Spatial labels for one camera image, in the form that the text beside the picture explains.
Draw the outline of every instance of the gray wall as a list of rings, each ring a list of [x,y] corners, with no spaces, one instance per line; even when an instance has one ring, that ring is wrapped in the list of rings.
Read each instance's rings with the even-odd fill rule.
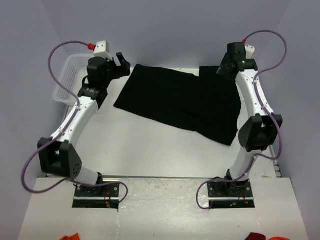
[[[40,0],[2,0],[0,7],[0,239],[18,239],[31,195],[20,182],[24,163],[62,120],[53,102],[47,70],[50,50],[60,42]],[[59,73],[67,54],[54,57]],[[36,158],[27,172],[33,187],[41,174]]]
[[[42,0],[63,41],[107,40],[133,64],[220,64],[227,43],[274,30],[290,0]],[[257,55],[270,36],[254,40]],[[78,53],[81,48],[67,48]]]
[[[287,40],[287,58],[278,69],[261,76],[268,101],[283,115],[280,169],[284,177],[291,178],[311,240],[320,236],[319,9],[318,0],[292,1],[276,29]],[[259,67],[274,65],[282,52],[282,42],[272,38]]]

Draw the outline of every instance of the cable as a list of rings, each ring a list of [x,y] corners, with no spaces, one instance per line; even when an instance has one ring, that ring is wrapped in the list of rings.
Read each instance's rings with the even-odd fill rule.
[[[284,44],[284,54],[283,54],[283,57],[281,59],[281,61],[276,64],[275,66],[273,67],[270,67],[270,68],[266,68],[264,70],[261,70],[261,71],[258,71],[257,74],[254,76],[253,78],[253,83],[254,83],[254,90],[255,90],[255,94],[257,95],[257,98],[258,98],[258,101],[261,105],[261,107],[263,108],[263,110],[266,112],[266,114],[270,117],[270,119],[272,120],[272,122],[274,123],[275,125],[275,128],[278,132],[278,135],[279,135],[279,151],[277,153],[277,155],[275,157],[270,157],[270,156],[267,156],[267,155],[264,155],[262,153],[256,153],[253,155],[252,159],[251,159],[251,162],[248,166],[248,168],[244,171],[243,174],[241,174],[241,176],[233,179],[233,180],[227,180],[227,179],[221,179],[221,178],[214,178],[214,179],[210,179],[210,180],[207,180],[205,182],[203,182],[197,189],[196,191],[196,195],[195,195],[195,200],[196,200],[196,204],[198,205],[198,207],[202,210],[208,210],[212,207],[212,205],[208,206],[208,207],[203,207],[200,205],[199,203],[199,192],[200,192],[200,189],[205,185],[205,184],[209,184],[209,183],[213,183],[213,182],[223,182],[223,183],[234,183],[234,182],[237,182],[238,180],[240,180],[241,178],[243,178],[245,175],[248,174],[248,172],[251,170],[254,162],[255,162],[255,157],[263,157],[263,158],[266,158],[266,159],[269,159],[269,160],[277,160],[281,153],[282,153],[282,147],[283,147],[283,143],[282,143],[282,134],[281,134],[281,130],[280,130],[280,126],[279,124],[277,123],[276,119],[272,116],[272,114],[268,111],[268,109],[265,107],[265,104],[264,102],[262,101],[261,99],[261,96],[259,94],[259,91],[258,91],[258,87],[257,87],[257,77],[262,74],[262,73],[265,73],[267,71],[270,71],[270,70],[273,70],[273,69],[276,69],[277,67],[279,67],[283,62],[284,60],[286,59],[286,56],[287,56],[287,51],[288,51],[288,46],[287,46],[287,42],[285,40],[285,38],[280,35],[279,33],[275,32],[275,31],[272,31],[272,30],[259,30],[259,31],[255,31],[251,34],[249,34],[242,42],[245,44],[247,39],[249,37],[251,37],[252,35],[255,35],[255,34],[258,34],[258,33],[272,33],[272,34],[275,34],[277,35],[279,38],[281,38],[281,40],[283,41],[283,44]]]
[[[65,90],[66,92],[68,92],[69,94],[71,94],[75,100],[76,100],[76,109],[74,111],[74,113],[72,114],[70,120],[66,123],[65,127],[61,130],[61,133],[59,133],[54,139],[52,139],[50,142],[48,142],[47,144],[43,145],[42,147],[38,148],[29,158],[28,160],[26,161],[26,163],[24,164],[23,166],[23,169],[22,169],[22,172],[21,172],[21,183],[22,183],[22,186],[25,190],[27,190],[29,193],[32,193],[32,194],[42,194],[42,193],[46,193],[52,189],[54,189],[55,187],[57,187],[58,185],[60,185],[61,183],[63,183],[64,181],[68,180],[67,178],[64,178],[60,181],[58,181],[57,183],[55,183],[54,185],[52,185],[51,187],[48,187],[46,189],[43,189],[43,190],[34,190],[34,189],[31,189],[27,186],[27,183],[26,183],[26,172],[27,172],[27,168],[28,166],[30,165],[31,161],[34,159],[34,157],[39,154],[39,152],[41,152],[42,150],[46,149],[47,147],[49,147],[50,145],[52,145],[53,143],[55,143],[62,135],[63,133],[66,131],[66,129],[69,127],[69,125],[72,123],[72,121],[74,120],[74,118],[76,117],[77,115],[77,112],[80,110],[80,100],[78,98],[78,96],[76,94],[74,94],[72,91],[70,91],[68,88],[66,88],[65,86],[63,86],[59,81],[58,79],[56,78],[56,76],[54,75],[53,71],[52,71],[52,68],[51,68],[51,59],[52,59],[52,56],[53,54],[55,53],[55,51],[57,49],[59,49],[60,47],[64,46],[64,45],[67,45],[67,44],[81,44],[81,45],[84,45],[86,47],[88,47],[88,49],[92,50],[92,46],[94,46],[93,44],[89,43],[85,43],[85,42],[82,42],[82,41],[66,41],[66,42],[63,42],[59,45],[57,45],[52,51],[51,53],[49,54],[49,57],[48,57],[48,69],[49,69],[49,72],[50,72],[50,75],[51,77],[53,78],[53,80],[56,82],[56,84],[58,84],[63,90]],[[129,189],[128,189],[128,186],[121,182],[121,181],[113,181],[113,182],[105,182],[105,183],[102,183],[102,184],[97,184],[97,185],[91,185],[91,184],[83,184],[83,183],[80,183],[80,182],[77,182],[77,181],[74,181],[74,180],[71,180],[69,179],[70,182],[74,183],[74,184],[77,184],[77,185],[82,185],[84,187],[90,187],[90,188],[98,188],[98,187],[103,187],[103,186],[107,186],[107,185],[110,185],[110,184],[115,184],[115,183],[118,183],[118,184],[121,184],[125,187],[126,189],[126,193],[124,195],[124,197],[119,201],[119,203],[121,203],[123,200],[125,200],[125,198],[127,197],[128,195],[128,192],[129,192]]]

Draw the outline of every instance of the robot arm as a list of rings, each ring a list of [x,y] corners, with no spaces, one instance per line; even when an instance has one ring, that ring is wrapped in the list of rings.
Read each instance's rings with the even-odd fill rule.
[[[217,72],[217,74],[223,75],[238,84],[248,111],[248,120],[238,134],[241,149],[236,161],[226,174],[226,177],[230,180],[239,178],[252,164],[252,158],[255,161],[257,159],[256,154],[261,153],[272,145],[278,135],[276,126],[261,107],[255,91],[254,77],[258,73],[258,66],[256,61],[252,59],[253,53],[254,48],[244,45],[242,42],[228,44],[227,53]],[[256,79],[255,84],[264,106],[281,127],[282,116],[274,114],[265,97],[259,78]],[[248,180],[249,173],[238,181]]]
[[[129,76],[131,66],[121,52],[116,54],[120,62],[120,66],[117,66],[109,53],[109,45],[106,41],[96,44],[93,56],[88,61],[88,76],[83,79],[82,88],[78,93],[80,106],[76,103],[65,121],[50,138],[41,138],[38,142],[38,148],[40,148],[58,137],[77,111],[70,125],[64,130],[64,134],[39,153],[40,165],[44,173],[89,185],[101,183],[102,176],[82,165],[75,147],[87,123],[105,101],[111,81]]]

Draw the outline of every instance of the white plastic basket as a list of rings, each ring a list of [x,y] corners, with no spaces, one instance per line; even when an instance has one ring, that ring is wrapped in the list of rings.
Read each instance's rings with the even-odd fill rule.
[[[92,57],[92,54],[70,55],[65,61],[58,79],[59,82],[77,95],[82,86],[82,79],[87,75],[88,60]],[[59,85],[56,85],[53,100],[69,106],[73,106],[76,103],[75,98]]]

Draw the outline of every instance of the folded fabric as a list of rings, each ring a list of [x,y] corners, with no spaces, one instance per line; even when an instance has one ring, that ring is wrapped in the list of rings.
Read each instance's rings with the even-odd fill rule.
[[[230,146],[241,101],[236,84],[217,75],[217,69],[200,67],[197,77],[138,64],[114,106]]]

